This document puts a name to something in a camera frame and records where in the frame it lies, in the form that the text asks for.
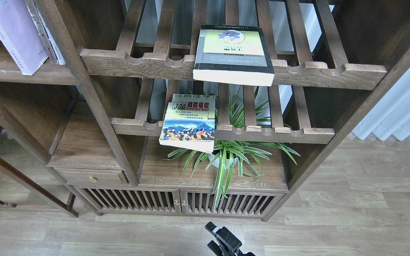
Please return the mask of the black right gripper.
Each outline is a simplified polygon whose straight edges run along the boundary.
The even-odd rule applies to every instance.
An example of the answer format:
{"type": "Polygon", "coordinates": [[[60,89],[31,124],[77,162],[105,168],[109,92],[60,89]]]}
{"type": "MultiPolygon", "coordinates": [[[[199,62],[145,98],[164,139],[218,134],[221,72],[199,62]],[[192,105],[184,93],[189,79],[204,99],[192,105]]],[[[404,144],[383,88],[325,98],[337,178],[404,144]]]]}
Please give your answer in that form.
{"type": "Polygon", "coordinates": [[[218,244],[213,240],[207,244],[216,256],[255,256],[252,252],[242,253],[240,250],[242,242],[226,227],[218,228],[213,222],[208,222],[205,229],[218,241],[218,244]]]}

